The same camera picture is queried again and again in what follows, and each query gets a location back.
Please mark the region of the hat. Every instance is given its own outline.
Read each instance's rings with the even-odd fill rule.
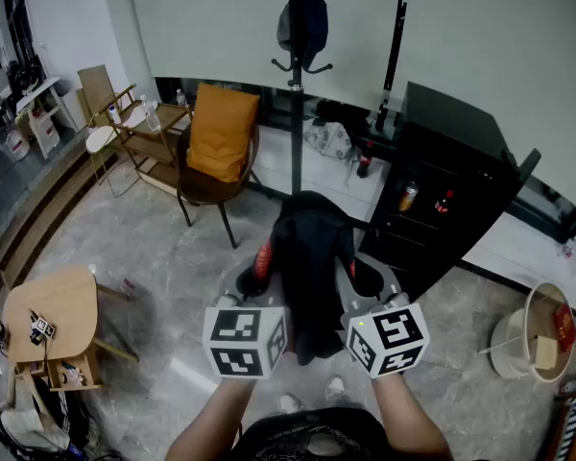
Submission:
[[[295,52],[301,55],[303,68],[309,70],[316,54],[326,46],[326,37],[328,36],[326,2],[324,0],[303,0],[303,12],[305,25],[298,31],[301,33],[304,49],[295,50]],[[277,42],[282,49],[290,51],[290,3],[286,4],[279,16]]]

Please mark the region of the white wall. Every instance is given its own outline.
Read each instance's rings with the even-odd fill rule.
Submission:
[[[115,91],[130,84],[107,0],[26,0],[26,6],[35,49],[48,75],[80,87],[77,70],[104,64]]]
[[[491,113],[576,205],[576,0],[407,1],[393,97],[409,80]]]
[[[134,0],[157,77],[226,80],[288,88],[290,54],[277,44],[288,0]],[[396,0],[325,0],[328,40],[303,73],[305,92],[377,109],[395,23]]]
[[[133,0],[107,0],[108,13],[128,80],[135,94],[159,100],[156,81],[147,63]]]

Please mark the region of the shoe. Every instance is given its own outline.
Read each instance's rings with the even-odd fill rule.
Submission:
[[[324,389],[324,399],[326,402],[339,398],[346,391],[344,380],[340,376],[331,376]]]
[[[290,393],[286,393],[279,399],[279,409],[282,413],[290,415],[291,413],[302,411],[304,408],[299,398],[297,398],[295,395],[291,395]]]

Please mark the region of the coat rack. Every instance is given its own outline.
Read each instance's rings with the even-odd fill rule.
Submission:
[[[388,58],[388,66],[386,68],[386,77],[384,79],[384,90],[382,91],[382,99],[375,121],[375,129],[381,132],[384,130],[384,122],[388,114],[388,101],[391,98],[391,89],[393,88],[393,80],[395,79],[396,62],[399,58],[399,48],[401,47],[401,38],[403,36],[403,24],[405,22],[405,12],[407,11],[407,3],[403,0],[396,0],[396,16],[395,27],[393,29],[393,44],[391,46],[391,55]]]
[[[290,66],[281,65],[276,59],[271,63],[284,72],[292,71],[290,86],[291,127],[292,127],[292,192],[300,191],[301,161],[303,147],[303,85],[300,80],[301,69],[314,74],[330,70],[333,65],[328,64],[317,70],[308,70],[302,67],[302,58],[306,43],[302,40],[300,30],[305,26],[303,0],[288,0],[290,11]]]

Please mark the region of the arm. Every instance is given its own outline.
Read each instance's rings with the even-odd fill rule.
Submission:
[[[391,448],[417,459],[452,460],[444,435],[424,413],[401,375],[382,376],[372,384]]]
[[[166,461],[222,459],[232,448],[255,384],[255,380],[224,379],[169,448]]]

